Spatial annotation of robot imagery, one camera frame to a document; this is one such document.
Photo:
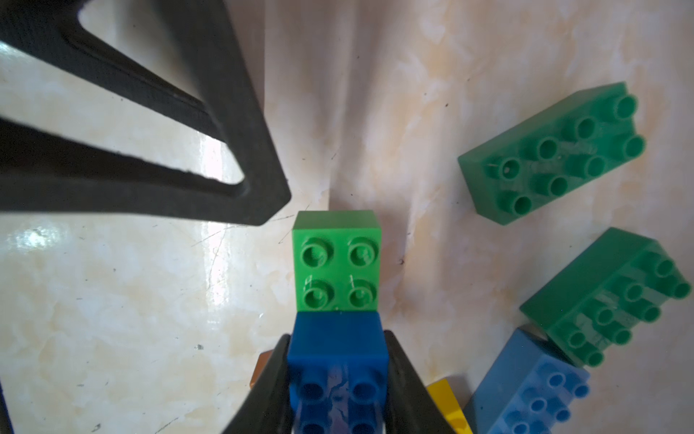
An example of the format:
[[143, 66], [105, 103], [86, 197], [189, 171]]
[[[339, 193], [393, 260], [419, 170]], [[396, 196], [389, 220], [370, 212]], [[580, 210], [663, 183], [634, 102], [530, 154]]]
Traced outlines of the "light green lego brick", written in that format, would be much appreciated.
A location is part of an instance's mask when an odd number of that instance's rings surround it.
[[376, 311], [381, 239], [371, 210], [298, 213], [292, 228], [296, 309]]

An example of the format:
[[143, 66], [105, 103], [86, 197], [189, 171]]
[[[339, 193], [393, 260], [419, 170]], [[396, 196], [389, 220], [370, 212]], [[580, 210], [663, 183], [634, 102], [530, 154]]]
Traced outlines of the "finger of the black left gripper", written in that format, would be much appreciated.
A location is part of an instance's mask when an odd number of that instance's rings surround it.
[[291, 198], [231, 18], [221, 1], [158, 1], [199, 96], [86, 31], [80, 1], [6, 1], [4, 43], [226, 144], [238, 184], [1, 122], [5, 212], [131, 213], [260, 226]]

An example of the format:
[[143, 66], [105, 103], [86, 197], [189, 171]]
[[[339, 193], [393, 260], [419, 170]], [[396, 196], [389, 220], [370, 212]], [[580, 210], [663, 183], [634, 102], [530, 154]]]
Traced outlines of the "blue 2x3 brick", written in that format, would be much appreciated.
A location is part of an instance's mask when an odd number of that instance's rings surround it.
[[294, 432], [383, 432], [389, 353], [379, 313], [299, 312], [287, 363]]

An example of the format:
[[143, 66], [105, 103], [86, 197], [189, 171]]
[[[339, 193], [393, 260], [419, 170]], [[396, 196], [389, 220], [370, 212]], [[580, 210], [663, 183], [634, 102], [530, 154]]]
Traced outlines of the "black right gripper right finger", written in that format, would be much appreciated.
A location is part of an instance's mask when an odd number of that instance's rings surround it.
[[385, 432], [454, 433], [410, 363], [394, 333], [384, 331], [389, 352]]

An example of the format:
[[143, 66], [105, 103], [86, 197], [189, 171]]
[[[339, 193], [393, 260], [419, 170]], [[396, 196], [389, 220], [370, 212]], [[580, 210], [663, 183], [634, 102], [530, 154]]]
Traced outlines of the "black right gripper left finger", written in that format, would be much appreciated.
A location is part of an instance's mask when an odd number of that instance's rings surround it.
[[291, 335], [278, 340], [269, 361], [223, 434], [291, 433], [294, 412], [289, 398], [287, 350]]

